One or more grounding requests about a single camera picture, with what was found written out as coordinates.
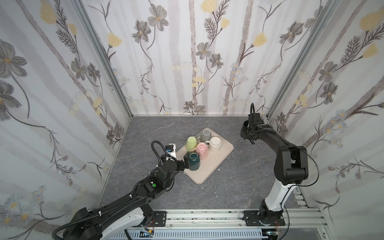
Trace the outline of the dark teal mug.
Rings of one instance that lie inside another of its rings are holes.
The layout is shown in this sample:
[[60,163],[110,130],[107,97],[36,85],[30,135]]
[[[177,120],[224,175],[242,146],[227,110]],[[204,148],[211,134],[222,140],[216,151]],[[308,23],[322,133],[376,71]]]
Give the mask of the dark teal mug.
[[196,152],[189,153],[188,161],[190,171],[197,171],[200,168],[201,160],[200,156]]

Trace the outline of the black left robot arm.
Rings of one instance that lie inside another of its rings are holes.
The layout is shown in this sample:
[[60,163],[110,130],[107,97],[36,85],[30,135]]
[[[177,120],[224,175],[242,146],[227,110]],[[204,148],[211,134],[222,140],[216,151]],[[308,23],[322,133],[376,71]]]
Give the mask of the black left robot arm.
[[77,211],[69,223],[52,232],[52,238],[102,240],[119,231],[117,224],[127,227],[149,224],[154,217],[149,203],[168,192],[175,182],[175,176],[189,167],[185,161],[177,160],[175,144],[164,146],[159,141],[152,141],[152,150],[156,144],[164,153],[159,155],[155,152],[158,165],[147,177],[138,181],[128,194],[106,206],[90,211],[87,208]]

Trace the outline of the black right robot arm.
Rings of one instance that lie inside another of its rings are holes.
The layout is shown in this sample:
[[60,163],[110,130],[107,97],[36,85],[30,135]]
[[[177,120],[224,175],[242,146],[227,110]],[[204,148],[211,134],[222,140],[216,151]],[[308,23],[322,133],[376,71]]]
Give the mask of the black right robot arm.
[[244,211],[243,220],[248,227],[283,226],[285,203],[293,190],[309,177],[308,159],[311,157],[305,147],[290,143],[265,123],[254,104],[251,104],[248,120],[243,123],[241,137],[252,145],[261,140],[276,153],[274,185],[259,210]]

